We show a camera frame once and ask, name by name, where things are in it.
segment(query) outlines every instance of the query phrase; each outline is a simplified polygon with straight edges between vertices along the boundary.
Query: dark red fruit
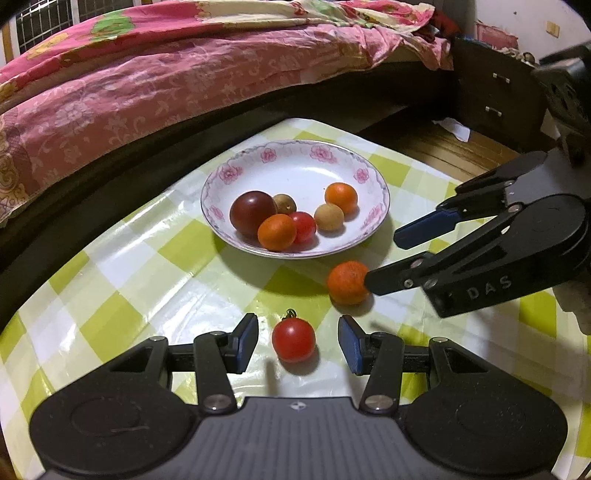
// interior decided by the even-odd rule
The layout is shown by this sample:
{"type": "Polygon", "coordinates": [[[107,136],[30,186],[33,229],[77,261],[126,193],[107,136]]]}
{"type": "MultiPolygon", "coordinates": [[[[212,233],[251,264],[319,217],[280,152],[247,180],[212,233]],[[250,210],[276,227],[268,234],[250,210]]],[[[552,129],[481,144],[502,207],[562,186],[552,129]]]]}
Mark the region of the dark red fruit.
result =
{"type": "Polygon", "coordinates": [[[297,317],[286,318],[275,325],[271,342],[279,359],[293,364],[312,356],[316,334],[307,321],[297,317]]]}
{"type": "Polygon", "coordinates": [[[230,208],[230,222],[242,235],[256,237],[265,220],[277,213],[270,195],[254,190],[240,195],[230,208]]]}
{"type": "Polygon", "coordinates": [[[306,212],[294,212],[290,214],[291,219],[295,223],[297,231],[295,235],[295,243],[305,244],[310,241],[316,233],[316,222],[314,217],[306,212]]]}

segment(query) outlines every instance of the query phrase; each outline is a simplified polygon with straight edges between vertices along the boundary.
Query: red cherry tomato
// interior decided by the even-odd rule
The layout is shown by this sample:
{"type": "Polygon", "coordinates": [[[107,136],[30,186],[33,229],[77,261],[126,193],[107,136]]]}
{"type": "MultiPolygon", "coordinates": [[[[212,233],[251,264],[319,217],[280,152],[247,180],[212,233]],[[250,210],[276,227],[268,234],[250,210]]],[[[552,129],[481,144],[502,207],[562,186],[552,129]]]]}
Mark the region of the red cherry tomato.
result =
{"type": "Polygon", "coordinates": [[[294,212],[290,214],[290,217],[294,221],[297,231],[294,243],[305,244],[311,240],[316,233],[314,217],[306,212],[294,212]]]}
{"type": "Polygon", "coordinates": [[[273,328],[271,342],[279,359],[293,364],[312,356],[316,334],[307,321],[297,317],[286,318],[273,328]]]}

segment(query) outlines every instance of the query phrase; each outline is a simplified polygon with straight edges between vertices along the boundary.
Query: window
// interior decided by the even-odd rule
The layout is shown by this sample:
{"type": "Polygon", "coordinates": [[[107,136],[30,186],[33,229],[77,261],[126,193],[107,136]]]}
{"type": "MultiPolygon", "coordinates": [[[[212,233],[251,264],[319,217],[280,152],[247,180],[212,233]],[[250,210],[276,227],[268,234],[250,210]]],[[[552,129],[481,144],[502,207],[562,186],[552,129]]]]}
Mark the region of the window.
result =
{"type": "Polygon", "coordinates": [[[141,5],[141,0],[31,0],[11,22],[16,55],[59,32],[89,18],[141,5]]]}

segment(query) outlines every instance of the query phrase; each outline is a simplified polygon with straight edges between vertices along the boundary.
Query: light switch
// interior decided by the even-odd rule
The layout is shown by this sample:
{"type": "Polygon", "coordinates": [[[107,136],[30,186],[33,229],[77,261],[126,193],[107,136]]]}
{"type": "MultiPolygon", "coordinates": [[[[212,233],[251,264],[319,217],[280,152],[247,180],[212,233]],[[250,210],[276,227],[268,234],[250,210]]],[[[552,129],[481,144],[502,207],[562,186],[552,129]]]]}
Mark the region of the light switch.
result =
{"type": "Polygon", "coordinates": [[[546,31],[553,37],[558,38],[560,36],[560,26],[554,22],[546,22],[546,31]]]}

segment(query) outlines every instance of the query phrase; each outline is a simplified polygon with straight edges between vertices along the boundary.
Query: drawer handle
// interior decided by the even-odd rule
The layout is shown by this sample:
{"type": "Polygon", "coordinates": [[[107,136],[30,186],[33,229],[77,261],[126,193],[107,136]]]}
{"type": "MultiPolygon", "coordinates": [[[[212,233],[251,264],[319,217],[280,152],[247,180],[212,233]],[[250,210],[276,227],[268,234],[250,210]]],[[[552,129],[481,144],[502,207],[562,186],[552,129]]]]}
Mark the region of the drawer handle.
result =
{"type": "Polygon", "coordinates": [[[511,79],[507,78],[507,77],[503,77],[503,75],[499,75],[498,73],[493,73],[492,77],[495,80],[503,80],[507,85],[509,85],[511,83],[511,79]]]}
{"type": "Polygon", "coordinates": [[[491,106],[485,107],[484,110],[486,110],[486,113],[489,113],[489,112],[496,113],[497,117],[499,117],[499,118],[503,116],[503,112],[500,112],[496,108],[493,108],[491,106]]]}

